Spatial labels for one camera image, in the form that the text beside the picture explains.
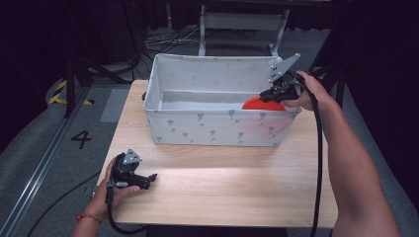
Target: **human arm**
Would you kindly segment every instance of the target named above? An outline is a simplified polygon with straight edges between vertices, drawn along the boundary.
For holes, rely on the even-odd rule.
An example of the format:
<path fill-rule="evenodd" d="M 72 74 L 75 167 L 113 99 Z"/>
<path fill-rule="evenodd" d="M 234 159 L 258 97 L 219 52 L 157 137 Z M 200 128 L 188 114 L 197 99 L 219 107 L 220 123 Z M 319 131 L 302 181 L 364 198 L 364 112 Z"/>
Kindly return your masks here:
<path fill-rule="evenodd" d="M 297 73 L 317 98 L 327 128 L 329 176 L 338 206 L 333 236 L 401 236 L 369 152 L 321 84 L 304 72 Z M 282 104 L 312 110 L 306 92 Z"/>
<path fill-rule="evenodd" d="M 108 207 L 105 204 L 107 182 L 111 176 L 111 169 L 114 163 L 113 159 L 108 165 L 104 180 L 98 186 L 95 195 L 90 200 L 89 204 L 84 209 L 84 214 L 89 214 L 101 220 L 107 219 Z M 114 188 L 113 207 L 117 206 L 123 198 L 131 196 L 139 192 L 138 186 L 127 187 L 123 189 Z M 92 217 L 83 217 L 79 219 L 74 227 L 71 237 L 90 237 L 96 236 L 100 221 Z"/>

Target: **gray floor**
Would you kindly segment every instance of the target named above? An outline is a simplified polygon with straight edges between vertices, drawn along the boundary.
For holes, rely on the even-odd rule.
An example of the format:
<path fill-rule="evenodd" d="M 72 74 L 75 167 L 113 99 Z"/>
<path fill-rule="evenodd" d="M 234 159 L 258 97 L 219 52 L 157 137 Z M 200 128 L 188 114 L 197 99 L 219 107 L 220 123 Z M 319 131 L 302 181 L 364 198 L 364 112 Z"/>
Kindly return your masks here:
<path fill-rule="evenodd" d="M 170 31 L 168 29 L 160 29 L 157 32 L 150 33 L 161 34 L 166 32 Z M 285 31 L 279 50 L 280 57 L 287 58 L 298 52 L 301 54 L 301 58 L 293 66 L 293 69 L 307 70 L 327 35 L 328 31 Z M 207 39 L 207 55 L 269 55 L 267 45 L 273 38 L 272 34 L 263 32 L 254 35 L 248 32 L 235 34 L 230 32 L 213 33 Z M 194 38 L 187 44 L 177 45 L 168 53 L 197 55 L 198 44 L 195 41 L 197 39 Z M 147 65 L 144 62 L 138 64 L 138 70 L 133 71 L 134 79 L 149 77 L 152 61 L 148 58 L 143 58 Z M 118 66 L 109 66 L 109 68 L 115 69 Z M 131 72 L 121 76 L 127 80 L 132 78 Z M 50 91 L 45 95 L 46 100 L 49 99 L 55 88 L 56 84 L 51 85 Z M 76 184 L 102 168 L 127 92 L 127 85 L 117 85 L 107 78 L 97 78 L 95 80 L 95 84 L 86 98 L 94 100 L 94 105 L 81 106 L 77 111 L 74 120 L 63 136 L 63 142 L 58 147 L 57 153 L 53 157 L 53 162 L 35 198 L 17 226 L 15 236 L 26 236 L 35 221 L 50 204 Z M 360 135 L 375 159 L 382 180 L 382 187 L 391 204 L 403 236 L 419 236 L 417 210 L 389 171 L 354 105 L 348 89 L 345 92 L 343 108 L 348 121 Z M 0 209 L 2 214 L 0 215 L 0 223 L 5 223 L 13 206 L 24 190 L 26 182 L 48 149 L 57 128 L 62 123 L 64 112 L 65 105 L 49 105 L 48 109 L 28 124 L 1 154 L 0 180 L 2 185 L 0 186 Z M 72 141 L 71 138 L 83 130 L 89 132 L 88 137 L 92 138 L 92 140 L 87 141 L 83 148 L 80 149 L 80 142 Z M 74 227 L 74 216 L 80 213 L 89 201 L 96 182 L 97 178 L 94 178 L 60 201 L 43 218 L 32 236 L 68 236 Z M 309 228 L 289 229 L 291 237 L 308 236 L 309 231 Z M 330 230 L 328 229 L 319 229 L 317 236 L 328 236 L 329 232 Z M 103 224 L 99 236 L 121 236 L 121 234 L 115 232 L 108 224 Z"/>

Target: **person's right hand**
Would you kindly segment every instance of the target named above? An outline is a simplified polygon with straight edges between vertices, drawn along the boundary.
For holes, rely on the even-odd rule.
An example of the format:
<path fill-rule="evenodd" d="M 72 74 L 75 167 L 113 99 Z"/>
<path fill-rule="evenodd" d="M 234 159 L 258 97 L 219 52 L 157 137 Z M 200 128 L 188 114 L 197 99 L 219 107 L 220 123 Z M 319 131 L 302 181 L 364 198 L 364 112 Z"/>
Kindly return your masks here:
<path fill-rule="evenodd" d="M 327 107 L 329 107 L 330 103 L 335 102 L 333 98 L 331 98 L 327 91 L 324 89 L 324 87 L 314 77 L 308 75 L 303 71 L 297 71 L 296 73 L 298 73 L 301 77 L 304 78 L 305 85 L 307 86 L 308 90 L 310 90 L 311 93 L 314 94 L 318 101 L 318 107 L 320 111 L 324 111 Z M 282 101 L 281 104 L 285 107 L 290 108 L 303 107 L 306 110 L 313 110 L 311 99 L 306 91 L 302 92 L 301 96 L 299 96 L 298 99 Z"/>

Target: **person's left hand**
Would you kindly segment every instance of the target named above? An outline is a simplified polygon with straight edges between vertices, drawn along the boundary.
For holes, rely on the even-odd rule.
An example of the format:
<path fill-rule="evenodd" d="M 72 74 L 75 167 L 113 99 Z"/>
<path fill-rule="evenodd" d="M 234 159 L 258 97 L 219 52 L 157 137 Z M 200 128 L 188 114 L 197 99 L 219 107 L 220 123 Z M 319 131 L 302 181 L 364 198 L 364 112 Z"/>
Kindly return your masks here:
<path fill-rule="evenodd" d="M 86 206 L 84 213 L 98 216 L 101 219 L 107 219 L 107 205 L 105 204 L 106 192 L 107 192 L 107 182 L 111 176 L 112 166 L 114 164 L 115 158 L 109 163 L 106 176 L 101 184 L 98 186 L 95 195 L 92 200 Z M 114 200 L 113 207 L 117 206 L 120 201 L 126 197 L 129 197 L 133 194 L 138 193 L 140 188 L 138 186 L 126 187 L 123 189 L 114 188 Z"/>

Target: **storage box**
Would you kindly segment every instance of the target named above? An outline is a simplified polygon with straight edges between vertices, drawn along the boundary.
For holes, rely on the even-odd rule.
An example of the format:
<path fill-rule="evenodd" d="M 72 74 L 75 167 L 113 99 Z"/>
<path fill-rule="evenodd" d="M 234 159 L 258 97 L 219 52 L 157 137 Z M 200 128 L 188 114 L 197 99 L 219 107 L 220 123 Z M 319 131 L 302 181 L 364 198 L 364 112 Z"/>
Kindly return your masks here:
<path fill-rule="evenodd" d="M 185 56 L 154 59 L 144 108 L 155 143 L 279 146 L 300 109 L 242 110 L 269 89 L 278 57 Z"/>

